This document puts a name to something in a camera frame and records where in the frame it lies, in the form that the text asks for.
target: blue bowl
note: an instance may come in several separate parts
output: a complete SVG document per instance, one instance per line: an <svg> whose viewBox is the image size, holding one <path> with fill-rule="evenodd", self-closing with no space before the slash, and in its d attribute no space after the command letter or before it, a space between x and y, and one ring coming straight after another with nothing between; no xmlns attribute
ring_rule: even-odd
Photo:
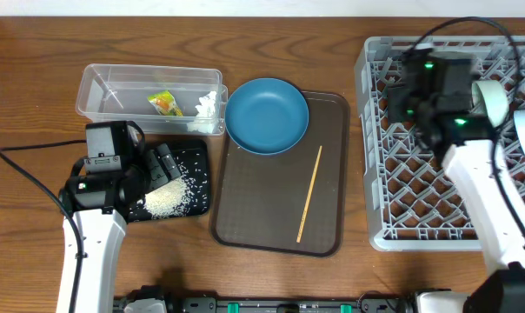
<svg viewBox="0 0 525 313"><path fill-rule="evenodd" d="M309 126L302 93L290 83L259 78L244 83L226 105L226 129L243 149L273 155L290 149Z"/></svg>

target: wooden chopstick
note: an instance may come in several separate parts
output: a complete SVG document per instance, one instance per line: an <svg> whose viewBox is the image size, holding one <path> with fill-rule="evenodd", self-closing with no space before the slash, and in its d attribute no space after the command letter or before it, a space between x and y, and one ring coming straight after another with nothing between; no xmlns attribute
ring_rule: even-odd
<svg viewBox="0 0 525 313"><path fill-rule="evenodd" d="M309 186L309 194L307 200L305 200L305 209L303 210L303 216L301 218L301 225L299 226L299 233L297 233L297 242L301 242L301 235L303 234L303 226L305 225L305 218L307 218L307 211L309 210L309 202L311 201L311 195L313 194L313 186L315 185L316 170L318 170L318 163L321 161L322 146L318 149L316 155L315 169L313 170L313 177L311 178L311 185Z"/></svg>

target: gray tray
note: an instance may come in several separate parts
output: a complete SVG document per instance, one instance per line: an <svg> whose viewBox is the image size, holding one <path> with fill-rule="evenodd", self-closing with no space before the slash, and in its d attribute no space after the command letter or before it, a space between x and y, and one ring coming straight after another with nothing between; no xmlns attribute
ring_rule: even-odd
<svg viewBox="0 0 525 313"><path fill-rule="evenodd" d="M222 244L330 256L342 240L349 105L342 97L307 92L309 127L291 150L259 156L226 138L210 228ZM322 146L302 239L303 208Z"/></svg>

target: green led indicator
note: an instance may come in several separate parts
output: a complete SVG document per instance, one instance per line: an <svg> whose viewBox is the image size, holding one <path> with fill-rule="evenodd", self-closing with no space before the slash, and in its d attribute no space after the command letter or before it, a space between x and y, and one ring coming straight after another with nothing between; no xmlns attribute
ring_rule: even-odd
<svg viewBox="0 0 525 313"><path fill-rule="evenodd" d="M468 120L465 120L465 119L463 119L463 118L456 118L456 119L454 120L454 122L455 122L456 124L458 124L459 126L463 126L463 125L465 125L465 123L468 122Z"/></svg>

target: wooden table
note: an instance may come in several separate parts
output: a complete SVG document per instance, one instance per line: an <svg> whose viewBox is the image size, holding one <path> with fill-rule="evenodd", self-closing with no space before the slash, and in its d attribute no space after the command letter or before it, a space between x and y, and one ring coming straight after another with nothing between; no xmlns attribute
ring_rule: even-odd
<svg viewBox="0 0 525 313"><path fill-rule="evenodd" d="M351 104L343 244L330 258L229 248L209 234L209 215L133 223L117 266L116 294L161 284L220 296L347 298L366 290L472 291L485 279L481 253L381 253L369 245L363 144L354 64L371 36L420 35L440 19L0 17L0 146L84 138L75 112L90 63L219 69L230 90L255 77L283 77ZM525 19L503 20L525 35ZM494 35L476 23L445 35ZM208 139L212 169L222 137ZM10 153L57 192L84 145ZM0 311L50 312L63 263L62 216L32 183L0 160Z"/></svg>

